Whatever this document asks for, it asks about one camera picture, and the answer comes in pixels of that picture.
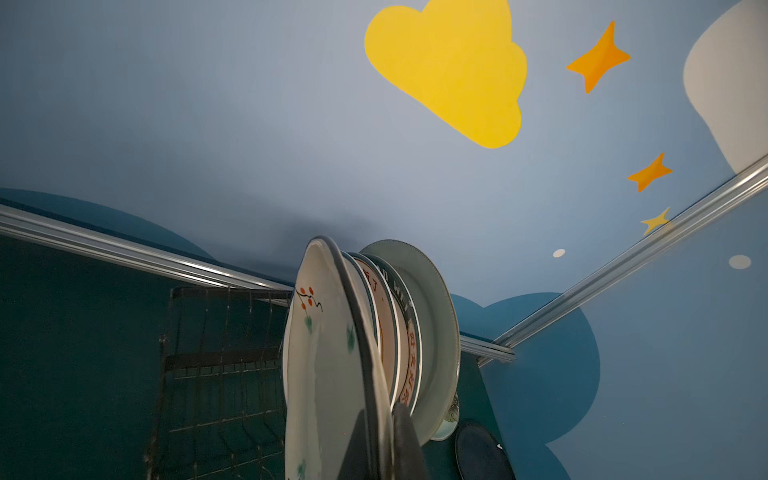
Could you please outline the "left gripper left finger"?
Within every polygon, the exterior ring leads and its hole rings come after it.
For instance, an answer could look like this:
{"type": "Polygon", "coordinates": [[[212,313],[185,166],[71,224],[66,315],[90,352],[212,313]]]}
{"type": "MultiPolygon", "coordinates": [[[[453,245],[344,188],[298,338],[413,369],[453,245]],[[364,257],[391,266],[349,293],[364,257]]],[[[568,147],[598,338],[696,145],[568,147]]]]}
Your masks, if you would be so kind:
{"type": "Polygon", "coordinates": [[[361,410],[352,430],[337,479],[364,480],[368,477],[367,425],[365,412],[361,410]]]}

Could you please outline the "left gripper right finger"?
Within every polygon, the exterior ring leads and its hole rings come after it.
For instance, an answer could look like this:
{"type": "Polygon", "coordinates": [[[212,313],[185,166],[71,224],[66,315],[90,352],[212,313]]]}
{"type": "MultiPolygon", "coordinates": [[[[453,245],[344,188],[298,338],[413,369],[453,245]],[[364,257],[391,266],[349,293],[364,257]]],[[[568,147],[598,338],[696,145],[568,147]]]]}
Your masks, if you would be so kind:
{"type": "Polygon", "coordinates": [[[410,418],[394,418],[394,478],[427,480],[429,478],[422,448],[410,418]]]}

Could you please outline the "pale green floral plate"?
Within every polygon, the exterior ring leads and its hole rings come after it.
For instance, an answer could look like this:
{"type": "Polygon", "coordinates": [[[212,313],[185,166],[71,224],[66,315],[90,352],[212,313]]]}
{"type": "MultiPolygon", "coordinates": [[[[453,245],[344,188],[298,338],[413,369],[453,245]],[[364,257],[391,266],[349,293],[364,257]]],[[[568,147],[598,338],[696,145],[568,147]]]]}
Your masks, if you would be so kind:
{"type": "Polygon", "coordinates": [[[458,394],[455,393],[446,415],[439,428],[431,437],[432,441],[445,441],[455,432],[460,418],[460,405],[458,394]]]}

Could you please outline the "cream floral plate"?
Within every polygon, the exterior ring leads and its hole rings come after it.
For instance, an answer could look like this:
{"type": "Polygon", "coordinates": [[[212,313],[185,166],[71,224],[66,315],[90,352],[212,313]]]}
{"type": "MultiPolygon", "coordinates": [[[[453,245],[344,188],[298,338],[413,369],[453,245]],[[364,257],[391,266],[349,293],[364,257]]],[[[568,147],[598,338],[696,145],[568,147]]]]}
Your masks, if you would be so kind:
{"type": "Polygon", "coordinates": [[[370,325],[337,244],[307,245],[286,330],[285,476],[337,479],[361,410],[367,479],[394,473],[389,394],[370,325]]]}

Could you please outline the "white plate green lettered rim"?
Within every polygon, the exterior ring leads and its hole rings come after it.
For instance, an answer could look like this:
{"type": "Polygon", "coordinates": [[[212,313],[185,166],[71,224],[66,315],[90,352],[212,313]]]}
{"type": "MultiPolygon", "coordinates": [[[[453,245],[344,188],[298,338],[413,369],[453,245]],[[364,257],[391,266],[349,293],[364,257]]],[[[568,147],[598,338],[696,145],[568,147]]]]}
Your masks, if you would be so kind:
{"type": "Polygon", "coordinates": [[[407,353],[407,362],[403,376],[404,385],[398,392],[398,400],[407,405],[409,413],[413,414],[420,393],[423,366],[421,331],[413,297],[402,275],[389,262],[370,253],[366,254],[366,257],[381,272],[404,323],[406,338],[403,343],[407,353]]]}

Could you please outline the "large plain green plate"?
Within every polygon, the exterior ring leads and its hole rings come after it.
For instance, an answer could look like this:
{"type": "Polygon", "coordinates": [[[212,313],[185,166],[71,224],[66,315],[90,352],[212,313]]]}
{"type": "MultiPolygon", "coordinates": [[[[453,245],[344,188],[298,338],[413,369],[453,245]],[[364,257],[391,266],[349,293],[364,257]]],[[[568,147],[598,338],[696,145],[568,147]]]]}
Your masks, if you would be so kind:
{"type": "Polygon", "coordinates": [[[411,244],[380,240],[361,253],[383,267],[404,312],[418,323],[421,378],[411,418],[425,445],[443,423],[459,379],[460,333],[451,295],[434,263],[411,244]]]}

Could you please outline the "sunburst plate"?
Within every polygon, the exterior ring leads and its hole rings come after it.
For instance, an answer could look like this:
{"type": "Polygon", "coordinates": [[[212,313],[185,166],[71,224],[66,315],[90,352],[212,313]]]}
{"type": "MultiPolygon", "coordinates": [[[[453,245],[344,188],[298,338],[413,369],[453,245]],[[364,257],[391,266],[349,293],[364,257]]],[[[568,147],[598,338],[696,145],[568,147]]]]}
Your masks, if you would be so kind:
{"type": "Polygon", "coordinates": [[[350,256],[362,270],[366,279],[370,297],[375,305],[378,326],[378,347],[384,368],[385,379],[388,382],[390,407],[393,407],[399,397],[401,387],[401,347],[400,328],[395,315],[395,305],[388,285],[378,267],[368,257],[361,253],[350,253],[350,256]]]}

